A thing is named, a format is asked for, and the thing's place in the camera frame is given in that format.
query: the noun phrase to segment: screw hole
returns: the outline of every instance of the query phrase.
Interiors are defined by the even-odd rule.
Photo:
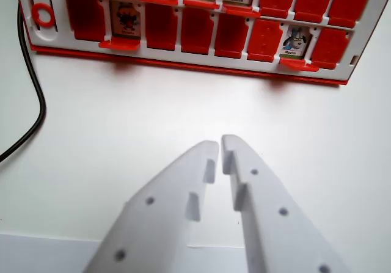
[[[279,209],[279,213],[283,216],[287,216],[288,210],[286,208],[281,208],[281,209]]]
[[[145,202],[147,203],[147,205],[152,205],[154,202],[155,202],[155,198],[154,197],[149,197],[145,200]]]
[[[114,258],[117,262],[121,262],[123,259],[125,259],[125,257],[126,257],[126,252],[124,249],[120,249],[116,251],[114,255]]]
[[[330,270],[329,266],[327,266],[327,265],[321,265],[321,266],[319,267],[319,272],[321,272],[321,273],[330,273],[331,270]]]

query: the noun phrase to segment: red ring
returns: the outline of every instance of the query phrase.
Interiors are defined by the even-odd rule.
[[[39,11],[43,9],[46,10],[50,14],[50,20],[49,21],[42,21],[39,18]],[[43,27],[53,27],[56,23],[56,20],[54,19],[54,12],[51,6],[45,4],[45,3],[36,3],[33,5],[31,9],[32,19]]]

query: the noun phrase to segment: white table surface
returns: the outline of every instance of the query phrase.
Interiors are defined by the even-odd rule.
[[[0,0],[0,152],[39,105]],[[347,86],[36,56],[45,124],[0,164],[0,233],[101,240],[123,204],[201,140],[253,146],[352,272],[389,272],[391,5]],[[217,169],[191,244],[242,247],[230,183]]]

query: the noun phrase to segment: black cable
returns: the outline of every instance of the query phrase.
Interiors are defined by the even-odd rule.
[[[16,143],[14,143],[7,151],[0,155],[0,162],[3,162],[6,158],[8,158],[13,152],[15,152],[20,146],[22,146],[25,141],[27,141],[41,126],[46,116],[46,102],[45,97],[43,96],[43,92],[41,86],[38,82],[37,75],[35,74],[34,68],[31,63],[29,50],[27,48],[26,39],[24,37],[24,29],[23,29],[23,16],[20,9],[20,4],[18,5],[18,37],[20,49],[22,50],[24,62],[26,63],[27,70],[29,71],[30,78],[32,84],[34,85],[35,91],[37,92],[38,100],[39,100],[39,115],[35,123],[32,127],[21,137]]]

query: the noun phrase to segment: cartoon dog card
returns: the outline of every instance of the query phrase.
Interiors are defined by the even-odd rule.
[[[303,59],[310,37],[308,27],[289,26],[283,47],[280,50],[280,56]]]

